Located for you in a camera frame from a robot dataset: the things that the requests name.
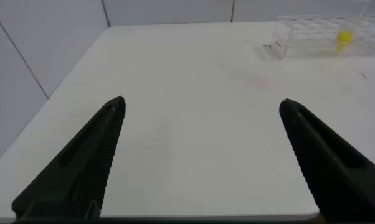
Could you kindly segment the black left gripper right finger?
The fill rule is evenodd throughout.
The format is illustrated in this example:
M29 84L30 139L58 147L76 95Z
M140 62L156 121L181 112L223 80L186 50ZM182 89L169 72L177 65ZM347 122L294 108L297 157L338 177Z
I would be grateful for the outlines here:
M279 113L301 172L329 222L375 222L375 164L302 104Z

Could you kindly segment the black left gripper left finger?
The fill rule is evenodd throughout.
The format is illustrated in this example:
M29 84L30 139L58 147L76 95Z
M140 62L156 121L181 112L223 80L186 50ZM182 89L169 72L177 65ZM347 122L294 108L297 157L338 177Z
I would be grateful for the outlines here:
M106 102L16 197L16 218L98 219L125 112L123 97Z

